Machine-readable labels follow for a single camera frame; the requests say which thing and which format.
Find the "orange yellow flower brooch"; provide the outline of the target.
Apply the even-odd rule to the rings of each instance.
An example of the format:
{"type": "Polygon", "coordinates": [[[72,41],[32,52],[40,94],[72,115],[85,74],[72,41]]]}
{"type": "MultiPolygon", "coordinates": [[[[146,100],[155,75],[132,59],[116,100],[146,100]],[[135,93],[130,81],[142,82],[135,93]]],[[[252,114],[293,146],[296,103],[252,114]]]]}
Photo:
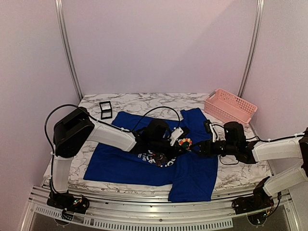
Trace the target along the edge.
{"type": "Polygon", "coordinates": [[[178,143],[183,149],[190,150],[190,147],[193,142],[190,138],[183,138],[183,139],[178,140],[178,143]]]}

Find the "blue printed t-shirt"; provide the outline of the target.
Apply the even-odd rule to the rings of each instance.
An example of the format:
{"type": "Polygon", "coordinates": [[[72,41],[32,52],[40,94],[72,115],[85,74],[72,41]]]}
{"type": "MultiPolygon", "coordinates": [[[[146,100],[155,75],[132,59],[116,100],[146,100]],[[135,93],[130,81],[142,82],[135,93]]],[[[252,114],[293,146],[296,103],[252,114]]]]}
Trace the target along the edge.
{"type": "MultiPolygon", "coordinates": [[[[211,139],[203,123],[200,108],[181,110],[180,126],[188,127],[193,144],[211,139]]],[[[140,115],[119,112],[112,125],[132,130],[140,115]]],[[[188,152],[165,165],[155,164],[150,153],[129,154],[105,144],[98,144],[87,167],[84,180],[123,184],[163,186],[172,184],[168,195],[171,202],[210,201],[218,173],[218,158],[202,158],[188,152]]]]}

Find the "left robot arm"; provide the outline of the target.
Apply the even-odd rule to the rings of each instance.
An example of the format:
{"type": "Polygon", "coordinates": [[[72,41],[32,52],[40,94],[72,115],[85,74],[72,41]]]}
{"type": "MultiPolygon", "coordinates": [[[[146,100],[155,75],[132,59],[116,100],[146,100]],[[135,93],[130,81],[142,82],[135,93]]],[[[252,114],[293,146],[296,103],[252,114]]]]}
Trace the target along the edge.
{"type": "Polygon", "coordinates": [[[179,125],[170,129],[162,119],[152,119],[146,127],[129,130],[98,120],[86,108],[75,106],[74,111],[54,125],[53,137],[46,137],[52,155],[52,199],[61,209],[70,207],[71,197],[66,193],[71,163],[87,141],[109,145],[131,154],[151,152],[155,162],[160,165],[187,152],[179,144],[183,135],[184,131],[179,125]]]}

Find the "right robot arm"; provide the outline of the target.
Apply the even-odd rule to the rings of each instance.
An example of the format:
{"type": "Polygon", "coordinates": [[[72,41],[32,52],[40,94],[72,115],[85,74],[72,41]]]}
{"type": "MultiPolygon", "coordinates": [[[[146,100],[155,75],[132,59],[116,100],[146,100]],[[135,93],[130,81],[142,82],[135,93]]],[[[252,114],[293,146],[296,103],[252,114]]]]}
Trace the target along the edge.
{"type": "Polygon", "coordinates": [[[243,125],[235,121],[224,124],[224,140],[218,139],[214,124],[209,120],[204,123],[204,127],[212,135],[212,139],[198,143],[200,156],[231,155],[244,164],[288,158],[302,160],[301,164],[263,179],[255,187],[253,196],[249,198],[249,206],[253,210],[259,210],[275,194],[308,180],[308,132],[306,130],[273,140],[248,141],[243,125]]]}

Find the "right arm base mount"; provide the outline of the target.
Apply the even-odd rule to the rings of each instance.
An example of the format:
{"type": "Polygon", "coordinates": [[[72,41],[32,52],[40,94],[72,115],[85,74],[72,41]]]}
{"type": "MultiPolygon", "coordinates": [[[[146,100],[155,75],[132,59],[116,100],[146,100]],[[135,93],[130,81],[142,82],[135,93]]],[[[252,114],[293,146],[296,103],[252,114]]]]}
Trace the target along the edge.
{"type": "Polygon", "coordinates": [[[265,193],[257,193],[251,196],[238,197],[234,199],[231,204],[237,215],[272,207],[273,205],[274,201],[272,197],[265,193]]]}

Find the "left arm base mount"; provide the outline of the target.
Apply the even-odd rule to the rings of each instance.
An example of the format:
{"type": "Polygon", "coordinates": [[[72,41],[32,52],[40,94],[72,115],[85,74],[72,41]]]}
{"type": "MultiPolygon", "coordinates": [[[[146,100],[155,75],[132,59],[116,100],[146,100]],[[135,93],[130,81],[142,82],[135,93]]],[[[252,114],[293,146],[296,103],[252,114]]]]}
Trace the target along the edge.
{"type": "Polygon", "coordinates": [[[55,193],[51,191],[47,200],[47,205],[67,212],[85,214],[90,206],[88,198],[85,196],[74,197],[69,192],[55,193]]]}

